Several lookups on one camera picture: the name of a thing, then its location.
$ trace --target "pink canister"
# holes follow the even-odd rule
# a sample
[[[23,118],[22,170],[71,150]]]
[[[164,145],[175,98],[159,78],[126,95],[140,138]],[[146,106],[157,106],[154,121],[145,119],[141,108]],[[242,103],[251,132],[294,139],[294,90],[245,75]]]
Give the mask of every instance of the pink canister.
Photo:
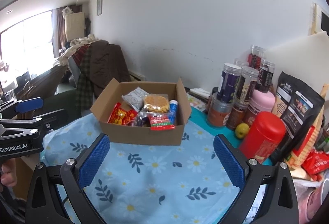
[[[250,127],[260,112],[271,112],[274,103],[275,97],[271,92],[268,91],[263,93],[255,89],[248,105],[246,114],[242,120],[243,123],[248,124]]]

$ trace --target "daisy print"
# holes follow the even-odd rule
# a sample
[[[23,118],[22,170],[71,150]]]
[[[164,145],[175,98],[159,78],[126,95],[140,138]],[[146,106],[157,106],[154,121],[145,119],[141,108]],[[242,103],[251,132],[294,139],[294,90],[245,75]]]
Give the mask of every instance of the daisy print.
[[[122,158],[122,157],[124,157],[125,155],[126,155],[126,153],[125,152],[123,152],[123,151],[118,151],[118,153],[116,154],[119,158]]]
[[[158,196],[160,192],[160,187],[157,184],[149,184],[146,188],[146,193],[149,196]]]
[[[151,152],[155,152],[155,147],[154,147],[154,146],[150,146],[148,149],[149,149]]]
[[[201,169],[205,168],[206,162],[203,161],[204,159],[200,156],[190,157],[190,160],[187,160],[189,164],[187,168],[192,169],[193,172],[201,172]]]
[[[180,190],[185,190],[185,189],[187,189],[189,186],[188,186],[188,184],[187,184],[186,182],[180,182],[180,183],[178,184],[178,187],[179,187]]]
[[[142,207],[143,203],[141,202],[141,200],[135,197],[125,199],[123,202],[120,202],[119,205],[119,211],[123,215],[123,217],[128,217],[130,219],[140,217],[140,212],[144,210]]]
[[[152,159],[149,159],[149,163],[145,163],[144,165],[148,166],[149,169],[152,170],[152,173],[161,173],[162,170],[166,170],[166,167],[164,165],[167,164],[167,162],[162,162],[163,157],[156,158],[155,156]]]
[[[197,217],[197,216],[192,218],[190,221],[191,224],[201,224],[202,222],[203,222],[203,219],[201,217]]]
[[[182,146],[179,146],[177,149],[176,149],[177,152],[181,153],[184,151],[184,147]]]
[[[213,150],[212,150],[212,148],[209,145],[205,145],[205,146],[202,147],[202,152],[203,153],[210,153],[212,151]]]
[[[130,181],[129,180],[123,180],[123,181],[121,181],[121,186],[123,186],[123,187],[127,187],[129,184],[130,184]]]
[[[179,221],[179,220],[180,220],[180,215],[179,215],[178,213],[173,213],[173,214],[171,215],[171,218],[172,218],[173,220],[177,220],[177,221]]]
[[[235,188],[232,182],[228,178],[223,178],[222,180],[216,182],[217,182],[217,189],[220,189],[225,192],[231,193],[232,190]]]
[[[195,132],[193,132],[193,134],[195,135],[196,138],[202,140],[206,137],[206,134],[202,131],[202,130],[197,130]]]

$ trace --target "red snack packet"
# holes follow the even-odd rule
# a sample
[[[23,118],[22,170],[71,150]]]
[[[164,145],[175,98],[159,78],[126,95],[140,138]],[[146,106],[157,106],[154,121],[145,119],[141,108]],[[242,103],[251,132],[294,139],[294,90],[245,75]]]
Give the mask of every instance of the red snack packet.
[[[126,125],[136,117],[137,112],[135,110],[131,109],[129,111],[126,111],[122,109],[120,106],[121,103],[117,103],[114,106],[114,109],[107,121],[108,123],[117,124],[117,125]]]
[[[151,130],[170,130],[175,128],[168,116],[149,116],[149,118]]]
[[[323,151],[312,149],[305,162],[302,163],[302,168],[304,168],[309,175],[325,171],[329,168],[329,155]]]

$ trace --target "open cardboard box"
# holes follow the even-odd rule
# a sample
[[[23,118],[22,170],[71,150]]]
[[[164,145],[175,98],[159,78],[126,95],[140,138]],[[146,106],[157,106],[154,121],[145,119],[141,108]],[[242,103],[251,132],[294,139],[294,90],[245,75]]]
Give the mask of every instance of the open cardboard box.
[[[168,94],[169,100],[178,101],[175,129],[159,131],[151,130],[149,127],[131,127],[107,123],[116,103],[120,102],[123,109],[131,109],[131,107],[127,108],[122,95],[128,94],[137,87],[142,88],[150,94]],[[191,114],[190,103],[181,79],[177,83],[119,83],[113,78],[101,95],[99,95],[90,110],[98,119],[103,133],[110,137],[111,142],[143,145],[180,145],[185,124]]]

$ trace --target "picture frame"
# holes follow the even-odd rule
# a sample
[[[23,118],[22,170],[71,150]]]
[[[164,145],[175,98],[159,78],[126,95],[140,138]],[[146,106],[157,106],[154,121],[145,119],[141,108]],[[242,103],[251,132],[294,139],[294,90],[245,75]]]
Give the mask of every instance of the picture frame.
[[[103,0],[97,0],[97,16],[100,16],[103,12]]]

